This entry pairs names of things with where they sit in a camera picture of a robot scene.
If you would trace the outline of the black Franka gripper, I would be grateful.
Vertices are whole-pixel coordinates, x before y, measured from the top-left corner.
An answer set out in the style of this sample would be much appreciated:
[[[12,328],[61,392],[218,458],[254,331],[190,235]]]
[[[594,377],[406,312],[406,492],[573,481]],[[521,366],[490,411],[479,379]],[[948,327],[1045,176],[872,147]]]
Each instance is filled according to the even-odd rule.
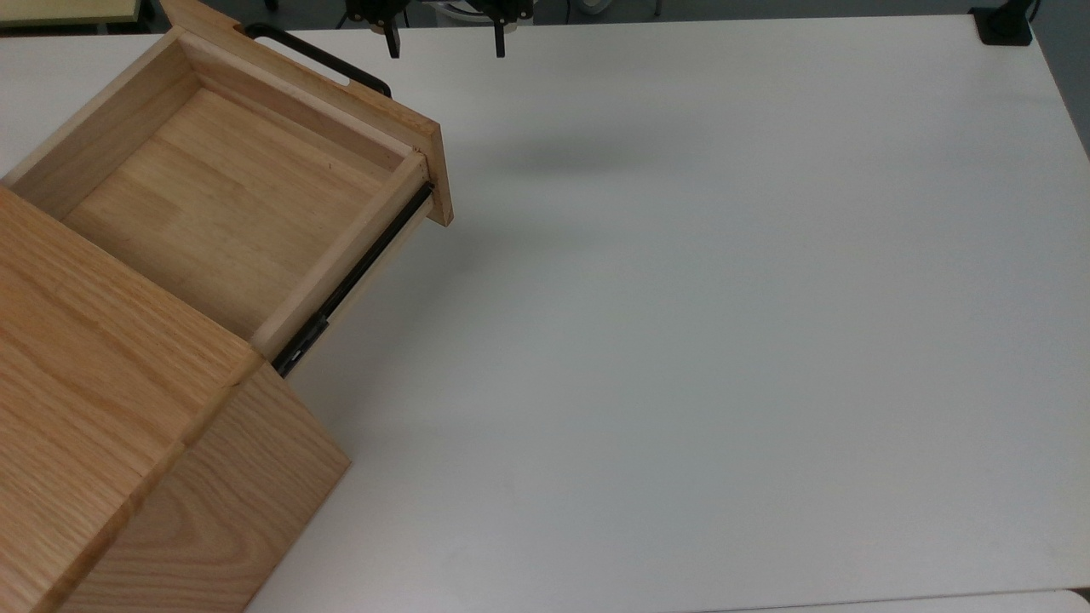
[[[420,3],[455,5],[459,10],[462,10],[461,5],[467,5],[468,14],[493,23],[496,57],[502,59],[507,55],[507,26],[514,25],[521,20],[532,20],[535,1],[420,1]],[[346,1],[344,12],[347,19],[353,22],[382,25],[382,35],[388,53],[390,58],[398,59],[401,57],[401,40],[393,17],[401,15],[410,4],[412,1]]]

